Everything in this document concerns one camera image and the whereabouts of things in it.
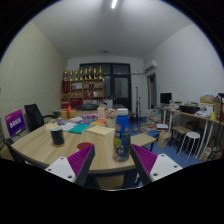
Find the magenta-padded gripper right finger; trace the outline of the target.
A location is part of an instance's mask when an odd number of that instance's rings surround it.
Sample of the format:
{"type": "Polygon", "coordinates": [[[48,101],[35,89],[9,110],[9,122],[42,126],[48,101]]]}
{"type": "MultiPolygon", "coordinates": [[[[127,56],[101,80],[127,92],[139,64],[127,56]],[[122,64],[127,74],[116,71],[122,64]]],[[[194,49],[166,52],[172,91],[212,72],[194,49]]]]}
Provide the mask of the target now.
{"type": "Polygon", "coordinates": [[[130,154],[143,185],[157,181],[182,169],[166,154],[156,155],[134,144],[130,146],[130,154]]]}

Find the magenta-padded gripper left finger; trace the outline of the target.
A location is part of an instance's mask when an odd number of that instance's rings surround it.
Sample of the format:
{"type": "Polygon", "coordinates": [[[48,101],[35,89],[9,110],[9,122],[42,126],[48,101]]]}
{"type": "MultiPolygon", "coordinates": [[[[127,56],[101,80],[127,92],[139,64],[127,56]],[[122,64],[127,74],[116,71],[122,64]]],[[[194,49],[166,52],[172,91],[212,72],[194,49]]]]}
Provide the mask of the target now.
{"type": "Polygon", "coordinates": [[[95,146],[90,144],[68,158],[59,157],[46,168],[46,171],[76,185],[84,186],[94,156],[95,146]]]}

